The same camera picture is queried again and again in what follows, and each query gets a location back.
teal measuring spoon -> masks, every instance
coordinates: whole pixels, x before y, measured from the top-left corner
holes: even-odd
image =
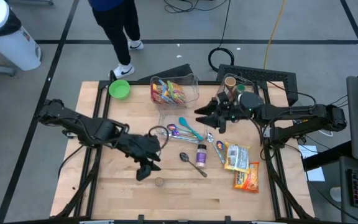
[[[201,137],[195,130],[193,130],[188,124],[187,121],[184,117],[180,117],[179,118],[179,124],[182,125],[183,127],[186,127],[187,129],[189,129],[197,138],[198,140],[202,141],[204,140],[203,137]]]

white paper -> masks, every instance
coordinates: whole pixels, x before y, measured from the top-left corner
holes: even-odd
[[[305,145],[299,145],[299,150],[302,153],[302,158],[306,159],[307,157],[313,156],[317,154],[317,148],[316,146],[305,146]],[[308,176],[310,181],[315,182],[324,182],[326,179],[324,178],[323,169],[321,167],[309,170]]]

white trash can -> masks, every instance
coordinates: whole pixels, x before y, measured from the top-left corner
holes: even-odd
[[[4,0],[0,0],[0,53],[23,71],[41,64],[41,49]]]

wooden tabletop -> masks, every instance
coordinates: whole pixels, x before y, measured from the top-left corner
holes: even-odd
[[[98,82],[83,82],[77,112],[92,116],[97,89]],[[195,130],[202,131],[204,126],[195,121],[200,115],[194,114],[193,111],[207,105],[217,89],[218,86],[199,86],[200,97],[197,105],[176,113],[185,117]],[[152,126],[161,122],[160,113],[151,102],[149,91],[148,85],[136,85],[132,86],[128,99],[112,99],[108,118],[129,124],[130,133],[145,134]],[[268,92],[273,105],[288,106],[283,90],[269,84]],[[291,121],[277,121],[275,124],[285,127],[291,125]],[[212,128],[208,128],[208,131],[213,133],[215,141],[250,146],[250,162],[260,162],[258,194],[233,189],[234,173],[223,169],[216,151],[209,142],[204,142],[207,145],[204,169],[207,178],[179,158],[180,152],[186,152],[194,162],[197,145],[174,139],[162,150],[161,162],[157,163],[162,170],[152,172],[150,177],[142,182],[135,179],[139,164],[135,164],[133,159],[125,158],[118,150],[104,147],[92,219],[135,220],[139,214],[143,214],[147,220],[224,220],[225,215],[230,215],[232,220],[274,220],[266,163],[259,156],[262,148],[255,126],[244,120],[238,123],[227,122],[224,134],[219,134]],[[287,144],[298,147],[294,139],[289,140]],[[68,140],[65,157],[78,146],[77,139]],[[299,152],[286,147],[281,149],[281,153],[289,191],[305,211],[314,216]],[[69,160],[62,169],[51,215],[60,212],[75,193],[74,189],[78,189],[84,156],[85,150]],[[164,180],[162,187],[154,184],[156,177]],[[277,191],[281,216],[285,217],[283,198],[278,187]],[[85,214],[88,192],[85,192],[83,200],[81,214]]]

sneaker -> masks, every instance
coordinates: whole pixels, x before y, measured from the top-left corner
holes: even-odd
[[[134,72],[135,72],[135,67],[131,63],[128,65],[118,64],[118,67],[114,69],[114,74],[116,75],[117,79],[130,75]]]
[[[142,50],[144,48],[144,45],[141,40],[131,40],[128,41],[128,48],[129,50]]]

